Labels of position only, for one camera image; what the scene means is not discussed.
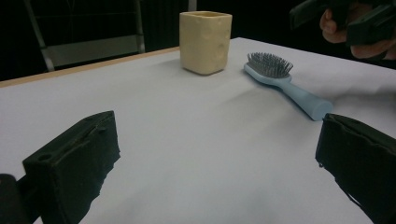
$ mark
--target cup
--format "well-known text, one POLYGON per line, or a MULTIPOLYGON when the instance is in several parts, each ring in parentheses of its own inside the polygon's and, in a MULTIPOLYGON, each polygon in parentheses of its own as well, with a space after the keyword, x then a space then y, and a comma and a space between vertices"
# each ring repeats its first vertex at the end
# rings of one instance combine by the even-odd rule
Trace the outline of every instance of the cup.
POLYGON ((212 11, 180 13, 181 66, 200 75, 225 68, 233 16, 212 11))

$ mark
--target table edge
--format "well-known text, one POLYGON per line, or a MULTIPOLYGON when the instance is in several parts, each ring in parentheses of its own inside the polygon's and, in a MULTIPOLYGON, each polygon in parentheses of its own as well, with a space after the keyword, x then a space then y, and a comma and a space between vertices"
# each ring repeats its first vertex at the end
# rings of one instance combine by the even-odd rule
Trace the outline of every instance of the table edge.
POLYGON ((136 60, 136 59, 147 58, 147 57, 154 56, 154 55, 164 54, 164 53, 168 53, 168 52, 174 52, 177 50, 179 50, 179 47, 173 47, 173 48, 169 48, 169 49, 160 49, 160 50, 155 50, 155 51, 151 51, 151 52, 147 52, 147 53, 136 54, 133 56, 103 61, 103 62, 99 62, 99 63, 90 63, 90 64, 85 64, 82 66, 66 68, 63 70, 57 70, 57 71, 53 71, 53 72, 32 75, 29 77, 14 78, 14 79, 10 79, 10 80, 1 81, 0 88, 20 85, 20 84, 27 83, 27 82, 42 80, 45 78, 60 77, 60 76, 64 76, 64 75, 68 75, 68 74, 72 74, 72 73, 76 73, 76 72, 87 71, 87 70, 94 69, 94 68, 108 66, 111 64, 124 63, 124 62, 129 62, 132 60, 136 60))

